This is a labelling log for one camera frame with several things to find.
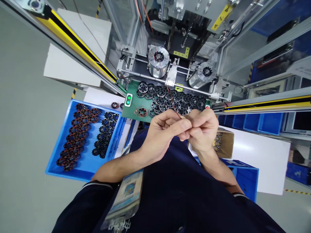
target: yellow and black stripe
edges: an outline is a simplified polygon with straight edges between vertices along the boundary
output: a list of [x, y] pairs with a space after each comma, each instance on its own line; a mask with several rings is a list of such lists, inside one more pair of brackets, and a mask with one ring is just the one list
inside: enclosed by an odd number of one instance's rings
[[72, 95], [71, 95], [71, 99], [74, 99], [75, 98], [75, 93], [77, 92], [77, 89], [76, 88], [74, 88], [74, 91], [73, 91], [73, 93], [72, 93]]
[[244, 112], [252, 110], [268, 110], [295, 107], [311, 107], [311, 95], [225, 107], [224, 112]]
[[62, 20], [61, 17], [48, 5], [44, 9], [44, 18], [35, 15], [49, 30], [69, 45], [84, 60], [91, 64], [105, 78], [117, 83], [117, 78], [108, 70], [103, 62], [89, 49], [89, 47], [74, 33], [74, 31]]
[[250, 78], [252, 77], [253, 67], [254, 67], [254, 63], [252, 62], [252, 66], [250, 67], [250, 73], [248, 77], [248, 83], [250, 83]]
[[103, 2], [103, 0], [99, 0], [99, 4], [98, 4], [98, 7], [97, 7], [97, 11], [96, 11], [95, 18], [98, 18], [98, 14], [99, 14], [99, 12], [100, 12], [100, 8], [101, 8], [102, 2]]
[[291, 193], [299, 193], [299, 194], [311, 195], [311, 193], [305, 193], [305, 192], [295, 191], [295, 190], [290, 190], [290, 189], [284, 189], [284, 191], [291, 192]]

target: warning sticker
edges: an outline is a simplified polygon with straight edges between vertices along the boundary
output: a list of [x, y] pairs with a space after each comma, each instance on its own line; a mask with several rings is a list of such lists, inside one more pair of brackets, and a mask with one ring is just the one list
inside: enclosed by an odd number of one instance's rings
[[181, 53], [181, 52], [177, 52], [177, 51], [174, 51], [174, 55], [177, 55], [177, 56], [180, 56], [182, 58], [188, 58], [188, 55], [189, 55], [189, 50], [190, 48], [189, 47], [186, 47], [186, 51], [185, 53]]
[[182, 92], [183, 88], [175, 87], [175, 90], [178, 91], [178, 92]]
[[219, 15], [218, 19], [212, 26], [212, 30], [216, 31], [219, 27], [219, 25], [222, 23], [222, 21], [228, 16], [228, 14], [232, 11], [232, 6], [226, 5], [221, 14]]

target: person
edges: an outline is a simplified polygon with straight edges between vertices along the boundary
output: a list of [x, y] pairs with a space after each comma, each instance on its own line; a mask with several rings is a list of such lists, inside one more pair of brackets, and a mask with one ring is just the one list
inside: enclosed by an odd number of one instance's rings
[[[137, 132], [130, 153], [95, 173], [56, 221], [53, 232], [100, 231], [123, 178], [140, 169], [139, 208], [127, 232], [284, 232], [249, 200], [212, 142], [218, 120], [211, 109], [180, 116], [167, 110]], [[191, 143], [200, 164], [187, 148]]]

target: gray floor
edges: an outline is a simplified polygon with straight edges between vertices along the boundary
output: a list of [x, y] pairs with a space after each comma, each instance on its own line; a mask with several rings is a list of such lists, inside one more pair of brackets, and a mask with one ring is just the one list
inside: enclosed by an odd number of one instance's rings
[[[43, 77], [49, 42], [0, 8], [0, 232], [51, 232], [83, 182], [44, 173], [72, 88]], [[76, 98], [83, 99], [78, 91]], [[290, 180], [287, 189], [311, 192]], [[311, 232], [311, 196], [258, 193], [286, 232]]]

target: white table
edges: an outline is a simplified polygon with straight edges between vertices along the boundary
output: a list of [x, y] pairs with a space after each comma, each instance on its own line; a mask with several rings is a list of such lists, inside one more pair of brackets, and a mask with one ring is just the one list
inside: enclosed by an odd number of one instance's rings
[[[124, 103], [125, 98], [124, 97], [120, 97], [117, 95], [113, 95], [110, 94], [108, 92], [102, 91], [102, 90], [98, 90], [92, 87], [89, 87], [86, 91], [85, 97], [84, 97], [84, 101], [88, 102], [88, 103], [92, 103], [95, 105], [99, 105], [105, 108], [111, 108], [111, 103], [112, 102], [117, 102], [119, 104]], [[122, 109], [119, 107], [118, 109], [116, 109], [119, 112], [122, 112]], [[132, 143], [133, 138], [135, 136], [135, 133], [137, 131], [138, 125], [139, 125], [139, 121], [135, 121], [135, 125], [132, 131], [132, 134], [129, 134], [129, 130], [131, 127], [133, 120], [132, 119], [127, 119], [124, 125], [124, 129], [122, 131], [122, 135], [118, 144], [118, 148], [115, 154], [115, 158], [120, 157], [123, 152], [127, 149], [127, 147]], [[130, 142], [128, 144], [128, 146], [126, 148], [124, 148], [126, 139], [130, 137]]]
[[[76, 12], [58, 9], [57, 13], [104, 63], [108, 49], [111, 22], [80, 14], [83, 22], [96, 37], [96, 41]], [[56, 80], [97, 88], [101, 88], [103, 85], [100, 78], [52, 44], [50, 44], [43, 75]]]
[[220, 126], [234, 133], [232, 159], [259, 168], [257, 191], [282, 195], [290, 143]]

